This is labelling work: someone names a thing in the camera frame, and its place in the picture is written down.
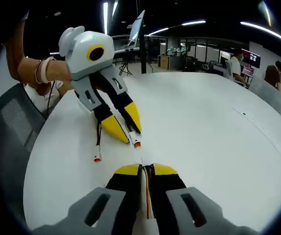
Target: person's arm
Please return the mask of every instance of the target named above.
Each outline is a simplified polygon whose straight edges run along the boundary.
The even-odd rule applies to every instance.
[[[24,26],[21,22],[14,32],[14,35],[5,44],[6,58],[10,75],[18,81],[25,83],[35,83],[34,72],[39,60],[26,58],[24,55]],[[41,64],[37,70],[37,78],[41,80]],[[62,80],[69,81],[71,76],[64,61],[50,61],[47,67],[47,79],[49,81]]]
[[[72,87],[70,82],[64,82],[63,85],[60,88],[58,88],[57,90],[60,94],[60,98],[62,98],[66,94],[67,91],[72,90],[72,89],[74,89],[74,88]]]
[[[233,76],[234,76],[234,78],[235,78],[236,81],[245,83],[247,86],[249,86],[249,84],[245,81],[245,79],[242,78],[239,74],[233,73]]]
[[[278,89],[279,92],[281,92],[281,82],[277,83],[277,89]]]

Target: wristband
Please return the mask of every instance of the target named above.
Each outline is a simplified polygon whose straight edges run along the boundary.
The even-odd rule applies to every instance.
[[[53,56],[47,58],[41,65],[41,80],[44,82],[44,83],[49,83],[49,80],[47,78],[47,68],[48,68],[48,64],[51,60],[55,60],[53,58]]]
[[[36,80],[37,84],[41,84],[42,83],[42,81],[39,82],[39,80],[37,78],[37,72],[38,72],[38,69],[39,69],[39,66],[40,66],[41,62],[42,62],[42,60],[39,60],[37,66],[36,66],[36,69],[34,71],[34,79]]]

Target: black ceiling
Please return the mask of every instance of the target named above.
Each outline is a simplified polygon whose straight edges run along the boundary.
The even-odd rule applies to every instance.
[[[26,54],[41,57],[49,52],[58,51],[58,39],[68,27],[83,25],[86,30],[103,32],[103,2],[105,0],[56,0],[50,1],[45,10],[42,6],[31,8],[25,28]],[[129,34],[130,29],[127,29],[127,25],[132,24],[137,17],[136,2],[137,0],[119,0],[109,29],[110,35]],[[254,23],[281,35],[281,1],[279,0],[265,0],[271,15],[272,27],[268,26],[268,21],[259,11],[260,0],[139,0],[139,2],[140,10],[146,10],[145,34],[185,22],[206,20],[205,24],[178,26],[159,35],[207,36],[242,42],[254,41],[281,56],[280,39],[240,24],[240,21]]]

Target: round table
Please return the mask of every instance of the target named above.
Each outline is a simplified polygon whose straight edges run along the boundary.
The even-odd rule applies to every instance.
[[[123,165],[160,163],[176,169],[220,205],[237,226],[261,231],[281,210],[281,116],[258,96],[218,75],[194,72],[126,77],[143,132],[141,148],[102,132],[102,162],[93,162],[95,118],[69,91],[43,126],[24,185],[28,226],[53,225]],[[119,122],[123,118],[109,104]],[[137,220],[135,234],[158,234]]]

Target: white connector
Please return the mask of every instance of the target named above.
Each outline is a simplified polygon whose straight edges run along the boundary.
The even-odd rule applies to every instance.
[[[100,145],[96,145],[95,146],[95,155],[93,157],[93,161],[95,163],[101,162],[102,161],[102,157],[101,157],[101,147]]]
[[[134,148],[141,147],[139,136],[137,136],[135,132],[133,132],[133,131],[129,132],[129,137],[130,137],[131,143],[134,145]]]

